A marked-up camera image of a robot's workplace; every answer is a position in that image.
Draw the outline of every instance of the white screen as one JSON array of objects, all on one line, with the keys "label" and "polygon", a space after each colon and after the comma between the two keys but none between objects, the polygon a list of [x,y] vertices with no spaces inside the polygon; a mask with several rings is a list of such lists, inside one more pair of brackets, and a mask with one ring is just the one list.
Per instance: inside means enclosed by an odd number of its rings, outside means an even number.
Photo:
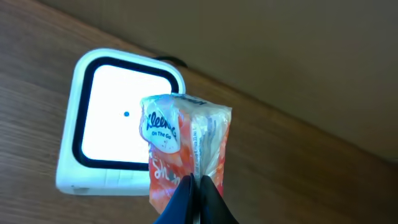
[{"label": "white screen", "polygon": [[110,65],[99,67],[88,103],[81,145],[84,155],[96,160],[148,163],[148,143],[139,134],[139,103],[145,96],[171,91],[166,78]]}]

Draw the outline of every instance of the tissue packet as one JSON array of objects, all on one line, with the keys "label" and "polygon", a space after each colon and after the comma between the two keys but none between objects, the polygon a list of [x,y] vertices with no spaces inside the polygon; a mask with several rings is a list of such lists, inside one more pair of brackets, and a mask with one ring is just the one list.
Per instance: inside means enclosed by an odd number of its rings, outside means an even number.
[{"label": "tissue packet", "polygon": [[231,110],[188,95],[141,100],[141,136],[149,143],[149,201],[162,213],[185,175],[208,175],[223,195]]}]

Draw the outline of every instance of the wooden table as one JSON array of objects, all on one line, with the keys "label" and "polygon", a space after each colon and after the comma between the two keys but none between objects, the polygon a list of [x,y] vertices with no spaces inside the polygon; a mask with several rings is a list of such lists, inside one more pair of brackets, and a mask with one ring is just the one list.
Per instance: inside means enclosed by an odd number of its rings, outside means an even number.
[{"label": "wooden table", "polygon": [[[0,0],[0,223],[152,223],[147,197],[55,188],[70,82],[86,51],[152,56],[35,1]],[[398,223],[398,170],[197,72],[189,94],[233,107],[225,196],[241,223]]]}]

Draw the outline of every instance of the wall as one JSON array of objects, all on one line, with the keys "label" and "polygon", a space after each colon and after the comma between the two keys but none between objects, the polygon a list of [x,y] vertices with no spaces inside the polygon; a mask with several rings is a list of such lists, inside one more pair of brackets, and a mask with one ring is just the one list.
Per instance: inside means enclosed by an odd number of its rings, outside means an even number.
[{"label": "wall", "polygon": [[398,159],[397,1],[40,1]]}]

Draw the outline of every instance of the black frame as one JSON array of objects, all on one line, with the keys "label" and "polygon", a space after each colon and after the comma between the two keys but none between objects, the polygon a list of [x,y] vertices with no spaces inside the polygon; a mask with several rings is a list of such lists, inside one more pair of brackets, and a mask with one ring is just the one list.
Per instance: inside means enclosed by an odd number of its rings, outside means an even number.
[{"label": "black frame", "polygon": [[92,168],[149,170],[148,163],[104,161],[104,160],[90,159],[86,157],[83,151],[81,150],[81,144],[83,142],[83,135],[86,126],[88,103],[90,102],[91,87],[93,85],[94,73],[97,70],[97,68],[99,68],[102,65],[112,65],[115,67],[125,68],[128,70],[134,70],[137,72],[164,77],[170,82],[172,86],[172,93],[178,93],[177,79],[170,72],[166,70],[161,70],[159,68],[154,68],[154,67],[148,67],[146,65],[141,65],[138,63],[128,62],[125,60],[111,58],[111,57],[100,57],[93,60],[92,62],[90,62],[90,64],[88,64],[85,70],[85,76],[83,78],[83,87],[81,89],[75,133],[73,135],[73,142],[72,142],[73,155],[81,165]]}]

